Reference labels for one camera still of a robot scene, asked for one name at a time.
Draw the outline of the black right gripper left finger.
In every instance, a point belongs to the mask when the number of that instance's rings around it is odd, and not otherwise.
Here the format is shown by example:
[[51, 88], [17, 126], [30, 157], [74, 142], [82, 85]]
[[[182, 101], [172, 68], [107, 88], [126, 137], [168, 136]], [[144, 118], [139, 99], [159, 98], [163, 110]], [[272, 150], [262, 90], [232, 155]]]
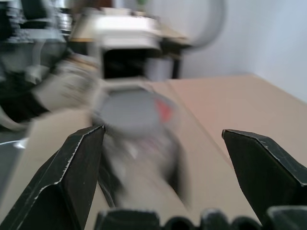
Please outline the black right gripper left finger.
[[69, 135], [35, 173], [0, 230], [84, 230], [91, 209], [105, 129]]

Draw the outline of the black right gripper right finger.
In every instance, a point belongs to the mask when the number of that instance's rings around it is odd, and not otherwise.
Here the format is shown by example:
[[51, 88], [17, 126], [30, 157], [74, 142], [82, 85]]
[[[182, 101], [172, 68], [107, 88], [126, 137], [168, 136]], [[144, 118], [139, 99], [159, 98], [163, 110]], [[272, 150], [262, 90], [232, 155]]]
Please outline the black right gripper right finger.
[[260, 134], [222, 131], [239, 186], [261, 224], [275, 206], [307, 206], [307, 167]]

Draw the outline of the grey round jar lid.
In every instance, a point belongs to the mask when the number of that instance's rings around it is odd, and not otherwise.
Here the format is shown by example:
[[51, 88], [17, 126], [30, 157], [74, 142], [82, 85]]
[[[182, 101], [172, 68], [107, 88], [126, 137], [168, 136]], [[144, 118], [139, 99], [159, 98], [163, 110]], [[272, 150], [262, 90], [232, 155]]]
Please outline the grey round jar lid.
[[144, 89], [111, 91], [96, 103], [92, 121], [107, 133], [129, 138], [152, 135], [163, 129], [157, 97]]

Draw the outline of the white open box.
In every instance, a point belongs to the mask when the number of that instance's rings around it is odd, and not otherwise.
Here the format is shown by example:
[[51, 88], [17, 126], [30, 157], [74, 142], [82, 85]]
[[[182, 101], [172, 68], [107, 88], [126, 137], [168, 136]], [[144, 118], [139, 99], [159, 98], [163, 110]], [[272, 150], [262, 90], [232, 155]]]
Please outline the white open box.
[[162, 32], [157, 20], [131, 15], [102, 15], [93, 24], [101, 77], [144, 77], [147, 60], [161, 54]]

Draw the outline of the tan table with black legs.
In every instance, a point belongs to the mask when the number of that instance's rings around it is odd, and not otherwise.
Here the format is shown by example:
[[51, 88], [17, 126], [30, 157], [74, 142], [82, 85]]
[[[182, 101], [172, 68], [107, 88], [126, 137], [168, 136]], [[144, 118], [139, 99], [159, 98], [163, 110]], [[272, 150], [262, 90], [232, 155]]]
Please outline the tan table with black legs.
[[183, 52], [191, 47], [190, 41], [186, 36], [166, 24], [161, 24], [161, 37], [162, 54], [171, 58], [173, 63], [171, 79], [179, 79]]

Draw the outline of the black background equipment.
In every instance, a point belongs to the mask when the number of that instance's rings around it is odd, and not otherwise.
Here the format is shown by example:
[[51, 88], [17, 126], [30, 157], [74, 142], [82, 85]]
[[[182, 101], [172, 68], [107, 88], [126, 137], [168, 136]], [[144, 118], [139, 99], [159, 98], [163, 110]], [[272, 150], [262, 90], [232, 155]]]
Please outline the black background equipment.
[[66, 42], [77, 0], [0, 0], [0, 43]]

